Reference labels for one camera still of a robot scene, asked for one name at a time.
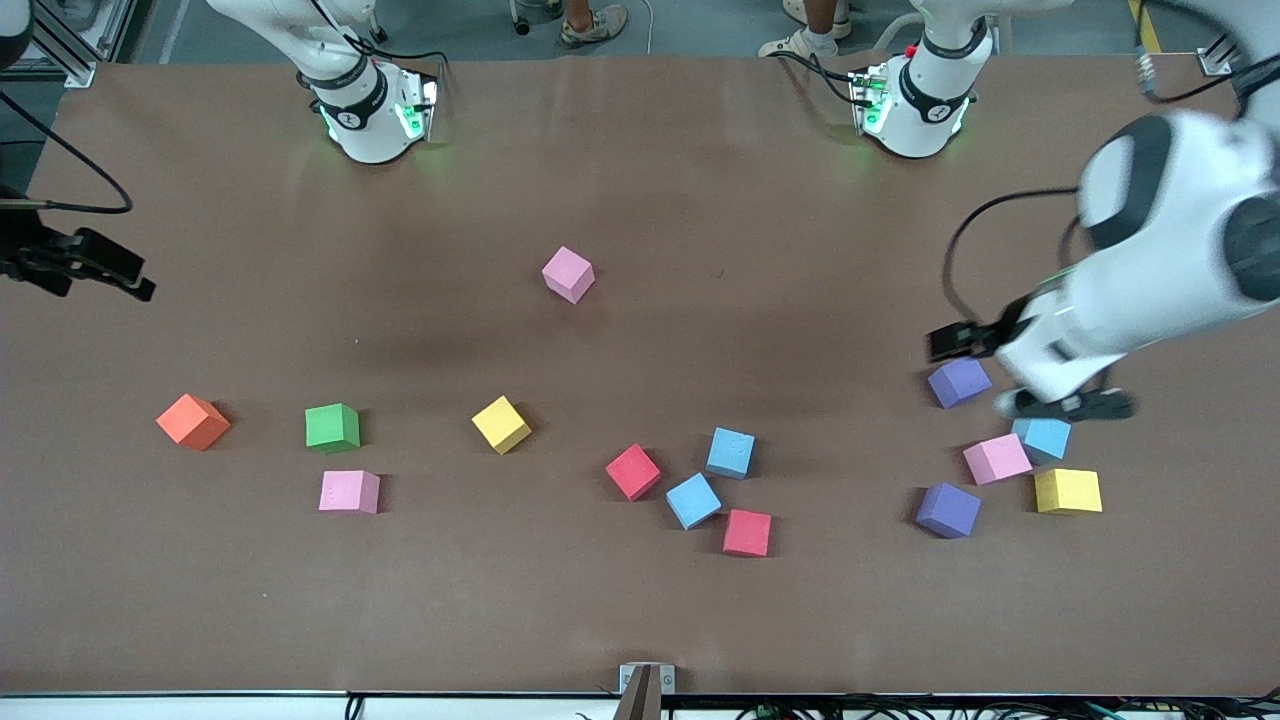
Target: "gray floor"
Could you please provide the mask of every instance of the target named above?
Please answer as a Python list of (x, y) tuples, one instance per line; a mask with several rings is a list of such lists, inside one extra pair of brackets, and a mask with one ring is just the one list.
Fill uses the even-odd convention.
[[(631, 26), (622, 37), (582, 55), (644, 54), (649, 14), (641, 0), (622, 0)], [(756, 49), (794, 32), (778, 0), (650, 0), (654, 9), (653, 53), (680, 55), (754, 55)], [(855, 29), (841, 50), (869, 47), (908, 0), (854, 0)], [(154, 0), (132, 53), (136, 63), (283, 63), (284, 58), (244, 27), (215, 13), (204, 0)], [(394, 53), (442, 50), (452, 60), (538, 60), (564, 54), (556, 45), (557, 22), (535, 22), (520, 37), (511, 27), (506, 0), (381, 0), (378, 14), (390, 33), (385, 47)], [(1207, 45), (1216, 33), (1165, 8), (1152, 9), (1152, 20), (1165, 51)], [(1128, 54), (1134, 23), (1126, 0), (1076, 0), (1064, 10), (1014, 18), (1011, 51), (1027, 55)], [(895, 49), (919, 36), (901, 33)], [(56, 83), (4, 83), (4, 90), (45, 122), (56, 113), (63, 90)], [(0, 106), (0, 141), (37, 138), (38, 132)], [(0, 179), (24, 188), (40, 146), (0, 146)]]

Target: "blue cube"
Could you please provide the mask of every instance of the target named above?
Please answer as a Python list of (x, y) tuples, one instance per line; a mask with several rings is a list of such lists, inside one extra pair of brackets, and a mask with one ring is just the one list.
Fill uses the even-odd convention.
[(991, 388), (991, 378), (982, 363), (973, 357), (954, 360), (929, 375), (929, 387), (938, 396), (942, 407), (950, 410), (966, 400), (973, 400)]
[(755, 438), (753, 436), (716, 428), (716, 436), (712, 437), (712, 452), (707, 456), (707, 471), (741, 480), (746, 478), (746, 469), (751, 464), (751, 450), (754, 448)]
[(671, 505), (680, 527), (686, 530), (721, 509), (716, 491), (701, 473), (667, 491), (667, 505)]
[(964, 538), (973, 533), (980, 507), (980, 498), (951, 483), (938, 483), (924, 493), (915, 523), (947, 539)]
[(1066, 457), (1071, 424), (1052, 418), (1019, 418), (1014, 420), (1014, 434), (1023, 441), (1032, 462), (1048, 465)]

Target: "pink cube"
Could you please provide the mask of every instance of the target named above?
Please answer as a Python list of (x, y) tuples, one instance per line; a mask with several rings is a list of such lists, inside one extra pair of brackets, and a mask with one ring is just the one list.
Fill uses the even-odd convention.
[(622, 455), (609, 462), (604, 471), (631, 502), (658, 484), (658, 475), (660, 475), (658, 466), (639, 445), (632, 445), (622, 451)]
[(550, 263), (543, 268), (543, 279), (547, 281), (547, 287), (577, 305), (586, 288), (595, 282), (595, 270), (577, 252), (568, 247), (561, 247), (552, 256)]
[(964, 451), (964, 459), (979, 486), (1032, 471), (1032, 461), (1016, 434), (979, 442)]
[(728, 528), (724, 530), (724, 552), (744, 557), (767, 556), (772, 523), (773, 518), (764, 512), (730, 510)]
[(329, 470), (320, 489), (320, 511), (376, 515), (380, 483), (381, 478), (364, 470)]

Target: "brown table surface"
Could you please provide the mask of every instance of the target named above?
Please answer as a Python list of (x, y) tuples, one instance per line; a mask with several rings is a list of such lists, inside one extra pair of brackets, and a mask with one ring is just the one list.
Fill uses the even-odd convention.
[[(947, 237), (1151, 109), (1124, 58), (996, 59), (979, 87), (905, 161), (774, 60), (458, 64), (436, 142), (361, 167), (285, 65), (102, 68), (56, 127), (137, 210), (47, 220), (159, 291), (0, 288), (0, 689), (585, 691), (636, 659), (687, 692), (1270, 688), (1280, 314), (1119, 365), (1140, 415), (1069, 456), (1105, 514), (1038, 515), (1014, 479), (968, 484), (970, 539), (910, 523), (1009, 429), (922, 382)], [(56, 150), (33, 193), (111, 200)], [(1027, 292), (1071, 213), (982, 219), (961, 291), (988, 316)], [(562, 243), (596, 266), (579, 306), (539, 275)], [(152, 421), (184, 392), (234, 421), (209, 452)], [(499, 395), (534, 427), (507, 456), (470, 423)], [(367, 447), (307, 451), (303, 409), (337, 401)], [(663, 501), (717, 425), (759, 437), (712, 482), (774, 515), (768, 559)], [(603, 468), (634, 442), (663, 480), (632, 505)], [(381, 512), (317, 512), (324, 469), (383, 475)]]

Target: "cable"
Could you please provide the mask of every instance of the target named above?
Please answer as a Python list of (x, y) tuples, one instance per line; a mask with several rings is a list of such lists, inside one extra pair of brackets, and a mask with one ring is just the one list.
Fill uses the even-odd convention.
[(845, 95), (844, 92), (841, 92), (840, 88), (836, 87), (836, 83), (832, 82), (832, 78), (840, 79), (840, 81), (844, 81), (844, 82), (849, 82), (849, 76), (847, 74), (840, 74), (840, 73), (828, 70), (827, 68), (823, 68), (822, 63), (818, 60), (818, 55), (809, 55), (809, 59), (804, 59), (800, 55), (796, 55), (795, 53), (790, 53), (787, 50), (780, 50), (777, 53), (769, 53), (769, 58), (781, 58), (781, 59), (786, 59), (786, 60), (792, 60), (792, 61), (800, 64), (801, 67), (804, 67), (806, 70), (809, 70), (812, 73), (817, 73), (819, 77), (822, 77), (822, 81), (827, 83), (827, 87), (831, 88), (831, 91), (836, 95), (836, 97), (840, 97), (841, 100), (844, 100), (845, 102), (849, 102), (850, 105), (855, 105), (858, 108), (870, 108), (872, 106), (872, 102), (868, 101), (868, 100), (859, 100), (856, 97), (850, 97), (850, 96)]
[(365, 711), (365, 696), (351, 693), (347, 696), (347, 710), (342, 714), (343, 720), (360, 720)]
[(124, 191), (120, 183), (115, 182), (106, 170), (104, 170), (97, 163), (90, 160), (87, 155), (76, 149), (74, 145), (63, 140), (63, 136), (54, 132), (51, 128), (45, 126), (45, 123), (36, 119), (35, 115), (23, 109), (22, 105), (17, 104), (12, 97), (9, 97), (5, 91), (0, 90), (0, 101), (8, 105), (14, 113), (22, 115), (22, 119), (27, 120), (36, 129), (42, 132), (46, 137), (61, 145), (64, 150), (76, 156), (81, 163), (88, 165), (88, 169), (97, 173), (97, 176), (108, 182), (113, 190), (120, 196), (122, 205), (116, 208), (104, 208), (101, 205), (78, 205), (76, 202), (59, 202), (56, 200), (0, 200), (0, 209), (20, 206), (33, 210), (70, 210), (73, 213), (95, 213), (99, 215), (123, 215), (133, 209), (133, 199), (129, 193)]
[(389, 50), (383, 50), (376, 45), (374, 45), (372, 42), (365, 40), (364, 37), (360, 36), (351, 37), (349, 35), (342, 31), (342, 26), (338, 24), (338, 19), (334, 18), (329, 13), (329, 10), (325, 9), (323, 4), (320, 4), (320, 0), (311, 0), (311, 6), (315, 8), (317, 13), (320, 13), (320, 17), (324, 18), (326, 23), (329, 23), (329, 27), (332, 27), (338, 35), (342, 36), (343, 40), (347, 41), (347, 45), (351, 45), (352, 50), (366, 58), (376, 56), (376, 58), (385, 58), (388, 60), (422, 60), (426, 58), (439, 58), (443, 64), (445, 65), (449, 64), (449, 58), (444, 53), (440, 53), (439, 50), (433, 50), (430, 53), (417, 53), (412, 55), (402, 55), (398, 53), (392, 53)]
[(1263, 58), (1262, 60), (1258, 60), (1257, 63), (1253, 63), (1252, 65), (1248, 65), (1239, 70), (1234, 70), (1225, 76), (1219, 76), (1206, 82), (1204, 85), (1193, 87), (1185, 92), (1179, 92), (1178, 95), (1170, 95), (1167, 97), (1160, 95), (1156, 91), (1156, 67), (1151, 61), (1151, 54), (1147, 53), (1147, 46), (1142, 42), (1142, 20), (1143, 18), (1147, 17), (1147, 3), (1149, 1), (1151, 0), (1138, 0), (1138, 12), (1134, 13), (1133, 45), (1134, 45), (1134, 54), (1137, 55), (1137, 61), (1138, 61), (1138, 83), (1142, 86), (1142, 94), (1147, 96), (1147, 100), (1151, 100), (1156, 105), (1169, 105), (1171, 102), (1181, 102), (1183, 100), (1194, 97), (1201, 92), (1217, 87), (1224, 82), (1228, 82), (1243, 74), (1268, 68), (1270, 65), (1280, 60), (1280, 54), (1275, 54), (1271, 55), (1270, 58)]
[(977, 210), (969, 213), (969, 217), (966, 217), (964, 222), (960, 223), (960, 227), (956, 228), (955, 234), (951, 236), (951, 241), (947, 242), (946, 252), (942, 256), (942, 295), (946, 296), (947, 302), (951, 304), (951, 307), (954, 307), (955, 311), (963, 315), (966, 320), (982, 324), (982, 319), (978, 316), (978, 313), (974, 311), (974, 309), (970, 307), (968, 302), (961, 300), (960, 293), (956, 292), (955, 277), (954, 277), (955, 255), (956, 255), (956, 247), (960, 245), (960, 237), (964, 234), (964, 231), (968, 229), (969, 225), (978, 219), (979, 215), (982, 215), (987, 210), (991, 210), (996, 205), (1002, 205), (1005, 202), (1011, 202), (1014, 200), (1029, 200), (1032, 197), (1055, 197), (1059, 195), (1075, 195), (1078, 190), (1079, 187), (1048, 187), (1044, 190), (1024, 190), (1021, 192), (1010, 192), (1007, 195), (1001, 195), (1000, 197), (988, 200), (987, 202), (983, 202), (982, 206), (979, 206)]
[(1071, 264), (1071, 238), (1075, 237), (1075, 231), (1080, 227), (1080, 217), (1076, 215), (1071, 218), (1071, 222), (1066, 224), (1066, 229), (1062, 231), (1062, 240), (1057, 243), (1057, 269), (1065, 270)]
[(645, 42), (644, 54), (653, 55), (653, 5), (649, 4), (649, 0), (640, 0), (640, 1), (644, 3), (645, 8), (649, 9), (649, 41)]

